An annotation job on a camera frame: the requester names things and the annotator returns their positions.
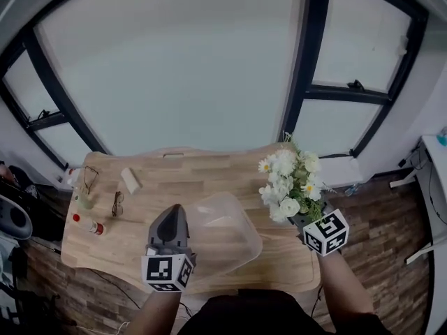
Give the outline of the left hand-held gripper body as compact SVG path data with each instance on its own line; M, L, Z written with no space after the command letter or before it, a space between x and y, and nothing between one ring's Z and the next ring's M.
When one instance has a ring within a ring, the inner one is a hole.
M183 292L195 267L189 247L148 246L141 257L142 282L156 292Z

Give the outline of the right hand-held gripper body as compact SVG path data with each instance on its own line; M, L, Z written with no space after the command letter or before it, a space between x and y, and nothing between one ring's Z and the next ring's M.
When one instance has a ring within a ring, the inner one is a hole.
M345 245L349 236L349 225L339 209L318 221L309 218L309 225L297 228L304 245L323 257Z

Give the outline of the white flowers bouquet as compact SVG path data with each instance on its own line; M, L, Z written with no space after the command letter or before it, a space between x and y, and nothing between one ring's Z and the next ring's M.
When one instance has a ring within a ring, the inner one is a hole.
M258 171L268 176L259 188L270 218L283 223L295 215L306 216L311 222L323 218L323 192L333 190L321 178L321 162L312 151L302 151L291 133L283 132L282 146L258 164Z

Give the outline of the clear plastic tray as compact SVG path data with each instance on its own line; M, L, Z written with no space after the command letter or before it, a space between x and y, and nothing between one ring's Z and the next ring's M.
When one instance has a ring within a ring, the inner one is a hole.
M188 289L210 283L261 254L261 236L233 194L215 193L184 210L189 229L187 244L196 254Z

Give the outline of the person's right forearm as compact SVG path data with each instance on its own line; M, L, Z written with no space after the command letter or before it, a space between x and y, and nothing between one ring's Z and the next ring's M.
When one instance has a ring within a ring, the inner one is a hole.
M336 328L363 314L373 314L372 298L338 252L318 256L325 301Z

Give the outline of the person's left forearm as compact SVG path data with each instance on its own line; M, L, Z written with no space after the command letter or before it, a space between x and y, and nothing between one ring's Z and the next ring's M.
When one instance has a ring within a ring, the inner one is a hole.
M181 292L153 292L130 321L124 335L170 335Z

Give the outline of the white rectangular case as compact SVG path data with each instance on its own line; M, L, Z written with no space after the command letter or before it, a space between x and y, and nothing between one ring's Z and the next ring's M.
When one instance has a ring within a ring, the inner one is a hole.
M121 171L121 177L130 195L137 194L142 188L135 172L130 167L126 167Z

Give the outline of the red cap plastic bottle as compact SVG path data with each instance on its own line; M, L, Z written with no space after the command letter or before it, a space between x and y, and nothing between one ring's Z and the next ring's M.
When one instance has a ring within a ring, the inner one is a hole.
M73 214L73 221L78 227L95 235L103 235L105 233L104 225L102 223L94 221L90 217Z

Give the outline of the pale green cylinder bottle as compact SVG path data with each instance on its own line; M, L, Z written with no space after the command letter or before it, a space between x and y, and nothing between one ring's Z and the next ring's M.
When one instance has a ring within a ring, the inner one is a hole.
M80 207L83 209L92 209L94 203L89 196L89 190L86 186L76 186L74 188L74 198Z

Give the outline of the person's black clothing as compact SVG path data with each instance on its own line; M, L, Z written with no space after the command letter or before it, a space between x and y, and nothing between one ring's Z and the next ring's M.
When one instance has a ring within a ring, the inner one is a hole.
M374 314L363 314L327 332L291 295L246 290L209 299L178 335L392 335Z

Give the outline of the white desk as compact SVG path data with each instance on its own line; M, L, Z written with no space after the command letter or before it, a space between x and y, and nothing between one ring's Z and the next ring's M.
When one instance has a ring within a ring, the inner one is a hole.
M406 259L410 264L437 248L447 249L447 140L438 135L424 135L403 164L409 163L410 173L403 179L390 182L397 188L418 182L427 208L432 240Z

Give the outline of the grey shell seat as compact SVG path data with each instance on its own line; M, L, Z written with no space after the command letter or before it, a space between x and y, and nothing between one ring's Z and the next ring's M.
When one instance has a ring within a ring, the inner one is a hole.
M0 231L18 240L29 239L33 232L33 225L27 212L2 195L0 195Z

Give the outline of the brown frame eyeglasses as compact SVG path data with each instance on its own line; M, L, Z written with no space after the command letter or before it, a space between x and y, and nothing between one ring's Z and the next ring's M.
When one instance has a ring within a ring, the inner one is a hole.
M115 198L114 198L114 202L113 202L113 206L112 206L112 216L113 217L118 217L120 215L122 215L123 213L123 206L122 206L122 202L124 200L124 195L122 192L117 191L115 193Z

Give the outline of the thin black frame eyeglasses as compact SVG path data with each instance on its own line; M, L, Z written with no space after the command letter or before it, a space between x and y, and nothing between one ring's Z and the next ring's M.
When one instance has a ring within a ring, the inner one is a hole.
M85 193L87 195L90 194L91 188L94 185L96 179L98 178L99 173L96 169L91 166L84 166L82 183L84 186Z

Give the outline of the black window frame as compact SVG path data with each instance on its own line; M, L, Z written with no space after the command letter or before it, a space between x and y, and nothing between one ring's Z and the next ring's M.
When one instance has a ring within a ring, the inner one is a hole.
M300 42L281 129L285 132L291 132L294 129L305 100L379 105L381 110L372 125L367 129L365 136L360 139L357 146L348 152L350 156L357 158L388 116L409 77L423 42L429 12L416 0L383 0L410 18L409 28L405 34L408 39L406 54L398 64L396 74L386 92L366 89L359 80L354 80L345 87L323 86L314 84L312 79L321 50L329 1L305 0Z
M10 67L25 52L29 55L31 65L36 71L38 79L57 107L56 112L49 113L45 111L40 113L35 119L31 119L25 114L24 110L19 106L16 97L8 89L4 81L4 77ZM46 57L33 27L21 29L0 54L0 98L6 104L9 112L14 116L22 130L59 169L66 170L68 163L38 137L38 131L62 124L70 124L92 151L103 154L109 153L90 127L88 127L87 122L84 121L75 104L69 98L54 68Z

